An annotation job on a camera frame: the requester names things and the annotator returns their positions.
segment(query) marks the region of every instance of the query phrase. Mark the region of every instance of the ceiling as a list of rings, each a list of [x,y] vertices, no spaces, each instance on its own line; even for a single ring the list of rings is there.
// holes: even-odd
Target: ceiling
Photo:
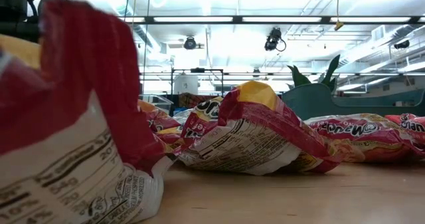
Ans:
[[[193,15],[373,15],[423,16],[424,0],[86,0],[93,6],[115,15],[117,7],[127,7],[137,16]],[[334,25],[149,25],[147,30],[156,49],[145,56],[145,43],[135,34],[139,46],[139,65],[145,72],[170,72],[175,68],[223,68],[225,72],[288,72],[287,64],[302,72],[323,72],[327,63],[338,54],[355,51],[371,40],[371,31],[380,25],[344,25],[334,31]],[[272,28],[279,27],[287,46],[285,51],[265,51],[264,43]],[[398,28],[386,25],[386,30]],[[416,33],[408,51],[423,47],[424,32]],[[181,44],[188,36],[207,49],[186,51]],[[400,55],[408,51],[396,51]],[[389,59],[388,45],[364,53],[339,72],[359,72]]]

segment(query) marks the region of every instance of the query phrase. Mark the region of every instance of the chip bag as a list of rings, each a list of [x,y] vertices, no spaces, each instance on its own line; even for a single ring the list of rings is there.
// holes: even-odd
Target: chip bag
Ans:
[[[190,148],[179,159],[187,166],[264,175],[302,151],[329,162],[322,172],[341,161],[267,84],[250,81],[220,99],[198,104],[183,126],[181,137]]]
[[[344,162],[399,162],[413,152],[414,140],[398,125],[377,114],[324,116],[305,121],[344,155]]]
[[[129,27],[87,3],[43,9],[40,69],[0,51],[1,222],[126,224],[155,215],[174,156],[137,109]]]
[[[149,127],[154,132],[180,126],[180,123],[178,123],[178,121],[174,120],[166,112],[157,108],[153,104],[138,100],[137,105],[141,108],[141,110],[143,110],[147,114],[146,116],[147,121],[149,123]]]
[[[406,130],[415,140],[425,148],[425,117],[417,117],[413,114],[386,115],[385,118],[395,122]]]

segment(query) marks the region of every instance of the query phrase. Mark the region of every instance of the ceiling track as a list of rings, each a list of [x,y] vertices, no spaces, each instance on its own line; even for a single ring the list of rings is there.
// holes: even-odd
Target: ceiling track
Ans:
[[[134,25],[335,25],[336,16],[267,16],[267,15],[211,15],[211,16],[134,16],[126,17]],[[339,16],[344,25],[425,25],[423,16]]]

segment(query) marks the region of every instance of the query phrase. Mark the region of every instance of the teal partition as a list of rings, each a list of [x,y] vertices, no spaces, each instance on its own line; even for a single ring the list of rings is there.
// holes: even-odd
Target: teal partition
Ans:
[[[335,104],[340,106],[394,106],[394,103],[397,101],[407,101],[413,104],[418,104],[422,99],[423,93],[424,89],[419,89],[380,97],[333,97],[332,100]]]
[[[306,84],[296,87],[282,95],[282,100],[302,119],[326,116],[372,113],[381,116],[387,114],[411,113],[417,116],[425,116],[425,92],[420,92],[419,103],[413,107],[394,107],[389,105],[348,105],[349,100],[344,100],[338,104],[332,98],[327,86],[323,84]],[[360,102],[363,98],[353,98]]]

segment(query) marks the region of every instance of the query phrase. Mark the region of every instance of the floor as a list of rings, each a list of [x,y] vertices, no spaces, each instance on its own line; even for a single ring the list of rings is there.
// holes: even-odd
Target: floor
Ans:
[[[425,164],[341,164],[325,175],[262,177],[192,171],[165,176],[156,217],[144,223],[424,223]]]

